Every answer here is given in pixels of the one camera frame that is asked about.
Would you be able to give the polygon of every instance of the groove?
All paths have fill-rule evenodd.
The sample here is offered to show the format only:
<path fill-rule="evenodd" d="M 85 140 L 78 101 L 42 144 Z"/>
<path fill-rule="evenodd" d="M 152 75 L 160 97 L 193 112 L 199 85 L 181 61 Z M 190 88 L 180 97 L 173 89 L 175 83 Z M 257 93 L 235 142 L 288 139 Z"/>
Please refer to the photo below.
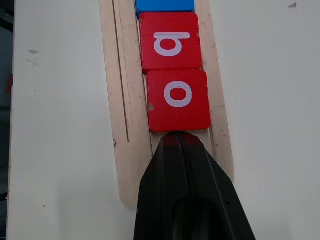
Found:
<path fill-rule="evenodd" d="M 125 101 L 125 93 L 124 93 L 124 83 L 123 76 L 121 70 L 121 60 L 120 60 L 120 50 L 119 50 L 119 38 L 118 38 L 118 29 L 117 29 L 117 18 L 116 18 L 116 10 L 115 10 L 115 0 L 112 0 L 113 7 L 113 17 L 114 17 L 114 28 L 115 28 L 115 38 L 116 38 L 116 46 L 118 52 L 118 61 L 119 61 L 119 69 L 120 69 L 120 82 L 121 82 L 121 90 L 122 90 L 122 101 L 123 101 L 123 110 L 124 110 L 124 121 L 125 121 L 125 130 L 126 130 L 126 139 L 129 141 L 129 131 L 128 131 L 128 120 L 127 120 L 127 111 L 126 111 L 126 101 Z"/>
<path fill-rule="evenodd" d="M 177 132 L 176 137 L 180 146 L 180 150 L 183 155 L 183 164 L 184 164 L 184 170 L 185 170 L 185 184 L 186 184 L 186 194 L 187 194 L 187 203 L 185 205 L 185 219 L 184 219 L 184 228 L 183 228 L 183 239 L 184 240 L 191 240 L 189 231 L 192 229 L 192 219 L 194 218 L 193 212 L 193 201 L 194 201 L 194 191 L 191 183 L 191 172 L 190 172 L 190 166 L 188 163 L 188 153 L 187 153 L 187 146 L 185 144 L 185 141 L 183 140 L 181 136 L 182 132 Z"/>

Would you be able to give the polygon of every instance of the blue block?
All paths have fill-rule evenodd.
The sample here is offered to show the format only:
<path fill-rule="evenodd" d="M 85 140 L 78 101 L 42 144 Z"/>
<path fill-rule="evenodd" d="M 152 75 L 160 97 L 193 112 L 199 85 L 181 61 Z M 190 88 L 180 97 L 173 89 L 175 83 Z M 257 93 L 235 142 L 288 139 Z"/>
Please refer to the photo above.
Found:
<path fill-rule="evenodd" d="M 192 12 L 195 0 L 135 0 L 136 14 L 142 12 Z"/>

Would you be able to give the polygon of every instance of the white table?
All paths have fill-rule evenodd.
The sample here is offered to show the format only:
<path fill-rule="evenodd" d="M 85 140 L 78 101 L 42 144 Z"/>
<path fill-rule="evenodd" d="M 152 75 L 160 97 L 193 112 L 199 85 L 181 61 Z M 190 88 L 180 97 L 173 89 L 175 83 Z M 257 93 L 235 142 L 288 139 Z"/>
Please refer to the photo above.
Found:
<path fill-rule="evenodd" d="M 319 238 L 317 0 L 212 0 L 235 187 L 259 240 Z M 9 240 L 132 240 L 98 0 L 16 0 Z"/>

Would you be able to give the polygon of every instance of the red square tile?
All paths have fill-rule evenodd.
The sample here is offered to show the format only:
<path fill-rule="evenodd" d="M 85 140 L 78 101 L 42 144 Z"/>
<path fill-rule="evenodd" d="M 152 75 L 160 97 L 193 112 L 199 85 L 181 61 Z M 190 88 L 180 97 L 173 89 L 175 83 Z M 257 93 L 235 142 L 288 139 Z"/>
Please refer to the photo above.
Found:
<path fill-rule="evenodd" d="M 210 127 L 208 82 L 204 71 L 152 70 L 147 75 L 147 90 L 151 131 Z"/>
<path fill-rule="evenodd" d="M 192 12 L 143 12 L 140 15 L 143 72 L 200 69 L 198 16 Z"/>

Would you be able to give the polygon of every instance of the letter o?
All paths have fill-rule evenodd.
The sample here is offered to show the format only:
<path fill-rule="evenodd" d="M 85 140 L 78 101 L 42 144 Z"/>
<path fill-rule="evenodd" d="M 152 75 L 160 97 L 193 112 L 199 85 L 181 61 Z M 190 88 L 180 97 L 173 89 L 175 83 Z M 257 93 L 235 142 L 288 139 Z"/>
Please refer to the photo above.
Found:
<path fill-rule="evenodd" d="M 186 96 L 182 100 L 172 99 L 170 93 L 173 89 L 183 89 L 185 90 Z M 192 90 L 191 87 L 184 81 L 172 81 L 164 89 L 164 99 L 165 101 L 174 108 L 183 108 L 189 105 L 192 100 Z"/>

